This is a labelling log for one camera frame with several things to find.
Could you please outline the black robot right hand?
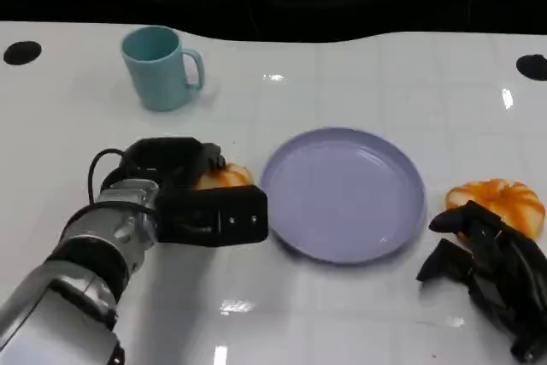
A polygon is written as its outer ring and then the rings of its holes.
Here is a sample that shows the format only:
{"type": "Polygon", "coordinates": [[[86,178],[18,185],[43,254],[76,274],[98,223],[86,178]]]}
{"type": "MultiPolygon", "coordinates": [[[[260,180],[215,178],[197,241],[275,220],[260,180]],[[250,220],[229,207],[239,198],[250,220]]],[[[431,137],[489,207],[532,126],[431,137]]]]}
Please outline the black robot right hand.
{"type": "Polygon", "coordinates": [[[480,310],[515,337],[510,348],[520,363],[546,355],[546,256],[537,244],[474,201],[435,216],[429,229],[461,234],[463,249],[443,238],[416,279],[446,277],[464,284],[480,310]]]}

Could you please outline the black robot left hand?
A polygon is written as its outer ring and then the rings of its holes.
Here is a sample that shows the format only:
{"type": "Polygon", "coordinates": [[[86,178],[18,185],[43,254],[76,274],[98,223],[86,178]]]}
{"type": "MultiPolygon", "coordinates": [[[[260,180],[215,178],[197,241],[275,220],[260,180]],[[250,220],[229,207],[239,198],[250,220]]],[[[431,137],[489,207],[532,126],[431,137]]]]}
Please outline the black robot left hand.
{"type": "Polygon", "coordinates": [[[225,167],[218,145],[190,137],[140,139],[125,150],[119,163],[126,177],[175,186],[194,186],[206,172],[225,167]]]}

